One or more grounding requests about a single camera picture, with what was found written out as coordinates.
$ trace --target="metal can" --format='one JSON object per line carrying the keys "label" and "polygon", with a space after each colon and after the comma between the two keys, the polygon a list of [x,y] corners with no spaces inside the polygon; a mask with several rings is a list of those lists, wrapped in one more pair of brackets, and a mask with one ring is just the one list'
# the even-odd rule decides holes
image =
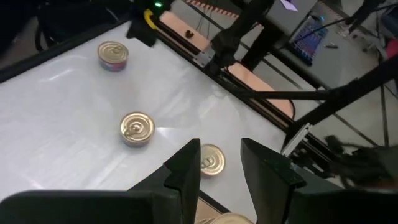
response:
{"label": "metal can", "polygon": [[106,41],[98,46],[98,57],[101,66],[109,71],[117,72],[126,67],[129,50],[123,44]]}
{"label": "metal can", "polygon": [[200,220],[195,224],[253,224],[253,222],[236,213],[225,213],[216,218]]}
{"label": "metal can", "polygon": [[123,141],[130,147],[141,147],[149,142],[155,132],[155,124],[150,116],[132,112],[122,119],[120,131]]}
{"label": "metal can", "polygon": [[214,176],[220,174],[225,168],[225,156],[221,149],[212,144],[201,146],[200,170],[203,174]]}

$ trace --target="can lid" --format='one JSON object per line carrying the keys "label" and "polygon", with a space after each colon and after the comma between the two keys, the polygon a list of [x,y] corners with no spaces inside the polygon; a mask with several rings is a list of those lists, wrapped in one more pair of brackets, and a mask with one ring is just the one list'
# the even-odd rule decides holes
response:
{"label": "can lid", "polygon": [[236,213],[225,213],[215,218],[212,224],[253,224],[250,219]]}
{"label": "can lid", "polygon": [[98,46],[98,56],[108,63],[122,63],[127,60],[129,50],[119,42],[106,41]]}
{"label": "can lid", "polygon": [[225,156],[221,149],[212,144],[201,146],[200,170],[206,175],[218,175],[225,167]]}
{"label": "can lid", "polygon": [[155,131],[155,124],[148,115],[132,112],[122,119],[120,124],[123,138],[130,143],[149,141]]}

